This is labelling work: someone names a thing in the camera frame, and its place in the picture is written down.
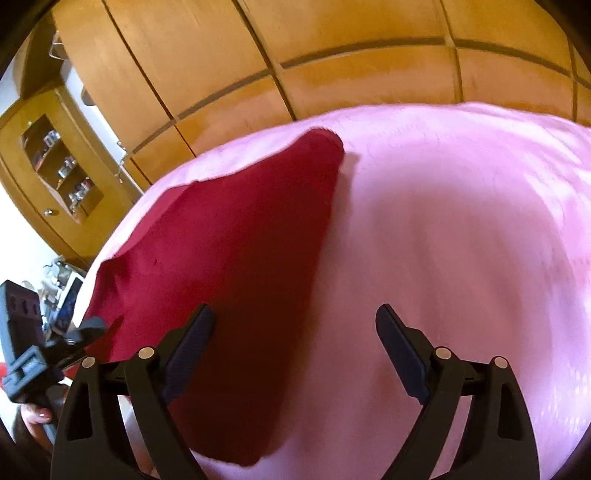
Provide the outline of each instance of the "shelf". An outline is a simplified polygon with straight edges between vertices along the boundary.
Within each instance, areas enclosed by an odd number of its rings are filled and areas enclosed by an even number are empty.
[[[41,167],[43,166],[43,163],[49,157],[49,155],[51,154],[51,152],[55,152],[55,151],[57,151],[61,147],[65,147],[65,145],[64,145],[64,142],[61,141],[61,139],[59,139],[52,146],[50,146],[47,149],[47,151],[43,154],[43,156],[41,157],[41,159],[37,162],[37,164],[34,167],[35,171],[36,172],[39,172],[39,170],[41,170]]]
[[[65,177],[63,177],[62,179],[60,179],[57,182],[56,190],[59,190],[63,186],[63,184],[66,182],[67,179],[72,178],[74,173],[76,173],[76,171],[82,172],[82,174],[84,175],[82,180],[84,180],[86,178],[86,173],[84,172],[84,170],[82,170],[82,168],[80,168],[80,166],[78,164],[76,164],[76,166],[74,166],[74,168],[69,171],[68,175],[66,175]]]
[[[43,138],[53,130],[53,125],[46,115],[41,115],[21,136],[21,145],[33,163],[35,156],[47,148]]]
[[[68,205],[66,204],[66,202],[62,198],[62,196],[54,188],[52,188],[51,185],[49,185],[45,180],[43,180],[43,178],[40,177],[40,180],[45,184],[45,186],[47,187],[47,190],[49,191],[49,193],[51,193],[51,195],[56,200],[56,202],[59,204],[59,206],[62,208],[62,210],[65,210],[65,212],[76,223],[78,223],[79,225],[82,224],[82,222],[88,217],[86,212],[82,209],[77,209],[74,212],[71,212],[70,209],[68,208]]]
[[[64,203],[69,205],[71,200],[69,193],[74,193],[77,189],[76,186],[86,178],[86,173],[81,168],[75,169],[68,177],[62,182],[60,188],[56,192],[63,199]]]
[[[94,185],[78,205],[87,215],[90,215],[102,199],[103,193]]]

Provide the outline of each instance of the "hand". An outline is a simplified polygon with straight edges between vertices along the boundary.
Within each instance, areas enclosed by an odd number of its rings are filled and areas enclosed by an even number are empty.
[[[47,438],[43,425],[51,422],[51,411],[36,405],[27,403],[21,406],[21,417],[31,437],[43,447],[44,450],[51,452],[53,445]]]

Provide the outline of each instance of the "bed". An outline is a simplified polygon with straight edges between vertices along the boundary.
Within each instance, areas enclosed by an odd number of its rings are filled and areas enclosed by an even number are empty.
[[[361,106],[234,140],[146,192],[92,265],[74,322],[101,264],[164,192],[242,171],[314,127],[337,133],[345,156],[307,307],[313,328],[269,445],[241,462],[248,432],[216,440],[227,455],[195,452],[207,474],[379,478],[419,412],[375,334],[375,310],[390,303],[461,358],[509,360],[550,479],[591,423],[591,131],[561,118],[480,103]],[[468,406],[436,474],[451,465]]]

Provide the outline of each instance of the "red pillow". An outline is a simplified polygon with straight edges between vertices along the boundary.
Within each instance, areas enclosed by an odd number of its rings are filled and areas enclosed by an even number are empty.
[[[339,137],[314,129],[236,174],[170,189],[98,271],[86,317],[110,327],[89,349],[103,362],[156,345],[202,302],[216,313],[170,406],[203,455],[253,465],[271,448],[342,160]]]

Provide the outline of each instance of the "white wall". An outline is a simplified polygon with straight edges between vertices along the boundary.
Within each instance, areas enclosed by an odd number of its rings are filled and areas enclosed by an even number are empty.
[[[66,89],[70,92],[70,95],[74,99],[76,105],[82,112],[82,115],[86,118],[86,121],[90,124],[90,127],[95,131],[97,137],[103,143],[105,148],[111,154],[111,157],[119,164],[125,156],[125,151],[117,145],[118,138],[113,132],[111,126],[105,120],[105,117],[100,112],[97,106],[86,106],[82,102],[82,80],[78,76],[76,69],[72,66],[71,62],[65,61],[61,67],[61,77],[66,84]]]
[[[0,80],[0,115],[18,99],[12,79],[13,63]],[[43,265],[51,262],[56,253],[37,235],[25,220],[0,184],[0,283],[28,280],[35,288],[41,287]],[[4,361],[0,348],[0,361]],[[0,418],[9,429],[17,406],[0,393]]]

